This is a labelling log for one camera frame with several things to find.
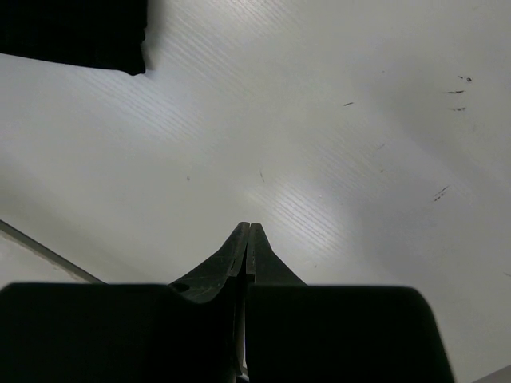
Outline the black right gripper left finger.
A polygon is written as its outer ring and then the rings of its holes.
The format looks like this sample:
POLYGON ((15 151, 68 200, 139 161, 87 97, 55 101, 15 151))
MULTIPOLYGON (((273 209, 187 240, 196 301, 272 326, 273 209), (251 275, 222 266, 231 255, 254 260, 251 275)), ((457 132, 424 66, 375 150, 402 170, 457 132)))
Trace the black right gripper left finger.
POLYGON ((242 373, 239 223, 168 284, 16 282, 1 291, 4 382, 233 382, 242 373))

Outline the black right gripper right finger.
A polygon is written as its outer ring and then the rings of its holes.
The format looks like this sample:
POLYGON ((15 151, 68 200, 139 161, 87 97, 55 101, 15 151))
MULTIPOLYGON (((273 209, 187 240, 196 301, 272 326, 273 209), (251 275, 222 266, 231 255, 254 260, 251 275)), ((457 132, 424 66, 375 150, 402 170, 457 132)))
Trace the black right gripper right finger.
POLYGON ((408 286, 313 286, 255 223, 245 331, 252 382, 451 382, 433 311, 408 286))

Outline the black tank top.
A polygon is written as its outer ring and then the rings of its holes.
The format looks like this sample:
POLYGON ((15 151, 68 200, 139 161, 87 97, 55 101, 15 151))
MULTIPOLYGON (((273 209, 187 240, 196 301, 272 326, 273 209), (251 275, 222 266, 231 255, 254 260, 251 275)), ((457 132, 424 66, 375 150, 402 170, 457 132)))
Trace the black tank top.
POLYGON ((2 1, 1 53, 136 76, 147 21, 146 1, 2 1))

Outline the aluminium table frame rail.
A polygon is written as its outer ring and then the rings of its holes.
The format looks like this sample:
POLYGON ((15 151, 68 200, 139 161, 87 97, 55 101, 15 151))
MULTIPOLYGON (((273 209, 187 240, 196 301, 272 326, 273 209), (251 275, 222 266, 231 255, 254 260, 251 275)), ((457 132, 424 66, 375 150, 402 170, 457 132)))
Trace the aluminium table frame rail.
POLYGON ((53 265, 60 267, 62 270, 64 270, 68 274, 71 274, 73 277, 80 278, 81 280, 92 284, 105 284, 105 282, 101 281, 96 276, 90 274, 86 270, 70 262, 68 259, 60 256, 56 252, 50 250, 48 247, 45 247, 38 241, 30 238, 29 236, 19 231, 17 228, 12 227, 3 220, 1 221, 1 232, 6 234, 15 242, 19 243, 25 248, 30 249, 40 258, 43 258, 44 260, 49 261, 53 265))

